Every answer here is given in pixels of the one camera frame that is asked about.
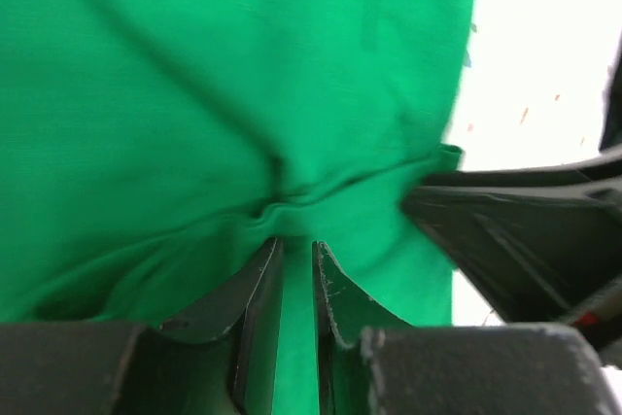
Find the black plastic part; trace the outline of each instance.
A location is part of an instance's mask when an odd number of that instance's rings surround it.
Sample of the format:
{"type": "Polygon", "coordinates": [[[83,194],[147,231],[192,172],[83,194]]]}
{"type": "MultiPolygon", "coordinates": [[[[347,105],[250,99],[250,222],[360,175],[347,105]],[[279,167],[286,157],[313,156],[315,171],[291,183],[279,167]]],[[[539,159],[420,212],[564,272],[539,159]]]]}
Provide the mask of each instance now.
{"type": "Polygon", "coordinates": [[[322,415],[620,413],[575,329],[415,329],[313,257],[322,415]]]}
{"type": "MultiPolygon", "coordinates": [[[[620,150],[558,168],[435,174],[403,209],[507,322],[573,324],[620,296],[620,150]]],[[[585,335],[601,348],[622,323],[585,335]]]]}
{"type": "Polygon", "coordinates": [[[363,327],[406,329],[343,272],[326,243],[313,245],[321,415],[369,412],[368,376],[360,351],[363,327]]]}
{"type": "Polygon", "coordinates": [[[607,94],[605,130],[601,139],[601,151],[622,143],[622,56],[618,52],[618,63],[611,77],[607,94]]]}
{"type": "Polygon", "coordinates": [[[221,287],[167,320],[0,326],[0,413],[268,415],[283,290],[267,241],[221,287]]]}
{"type": "Polygon", "coordinates": [[[594,350],[560,325],[368,330],[371,413],[619,414],[594,350]]]}

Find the robotic claw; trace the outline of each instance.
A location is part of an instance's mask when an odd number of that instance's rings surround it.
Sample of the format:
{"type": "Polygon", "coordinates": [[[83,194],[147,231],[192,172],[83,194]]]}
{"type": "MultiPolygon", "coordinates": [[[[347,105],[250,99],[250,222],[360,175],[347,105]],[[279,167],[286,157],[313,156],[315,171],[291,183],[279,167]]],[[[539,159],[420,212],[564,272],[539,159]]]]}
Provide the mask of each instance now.
{"type": "MultiPolygon", "coordinates": [[[[322,415],[622,413],[600,372],[622,363],[621,96],[618,64],[596,159],[434,174],[402,203],[506,327],[415,329],[313,245],[322,415]]],[[[269,239],[159,329],[0,326],[0,413],[268,415],[282,289],[269,239]]]]}

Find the red mark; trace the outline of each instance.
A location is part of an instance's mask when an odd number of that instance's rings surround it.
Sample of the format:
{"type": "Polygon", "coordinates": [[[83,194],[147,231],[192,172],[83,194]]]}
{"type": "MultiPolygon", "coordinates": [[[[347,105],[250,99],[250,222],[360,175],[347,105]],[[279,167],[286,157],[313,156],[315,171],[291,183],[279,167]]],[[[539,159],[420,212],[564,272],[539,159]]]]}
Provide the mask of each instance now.
{"type": "Polygon", "coordinates": [[[586,313],[574,322],[575,326],[593,326],[597,325],[601,320],[592,311],[586,313]]]}
{"type": "Polygon", "coordinates": [[[523,111],[523,118],[521,119],[521,125],[525,122],[525,119],[527,118],[528,113],[529,113],[529,107],[525,109],[525,111],[523,111]]]}

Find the green cloth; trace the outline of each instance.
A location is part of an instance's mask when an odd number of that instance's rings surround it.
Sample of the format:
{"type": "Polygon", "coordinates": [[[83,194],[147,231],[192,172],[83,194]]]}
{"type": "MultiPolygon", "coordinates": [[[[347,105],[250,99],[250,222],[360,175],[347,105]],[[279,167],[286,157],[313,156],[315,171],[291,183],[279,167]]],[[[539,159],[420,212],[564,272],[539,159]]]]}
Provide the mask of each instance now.
{"type": "Polygon", "coordinates": [[[397,203],[458,162],[472,1],[0,0],[0,320],[157,323],[284,235],[276,415],[317,411],[312,240],[450,323],[397,203]]]}

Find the green fabric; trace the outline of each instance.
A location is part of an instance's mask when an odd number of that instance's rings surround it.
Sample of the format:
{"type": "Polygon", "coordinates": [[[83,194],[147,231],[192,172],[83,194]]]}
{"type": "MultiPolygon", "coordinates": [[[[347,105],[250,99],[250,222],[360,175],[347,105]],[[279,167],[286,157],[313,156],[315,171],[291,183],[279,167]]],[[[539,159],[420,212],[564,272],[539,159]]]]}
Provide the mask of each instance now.
{"type": "Polygon", "coordinates": [[[276,415],[317,411],[311,241],[417,325],[446,258],[399,212],[472,0],[0,0],[0,320],[156,323],[288,238],[276,415]]]}

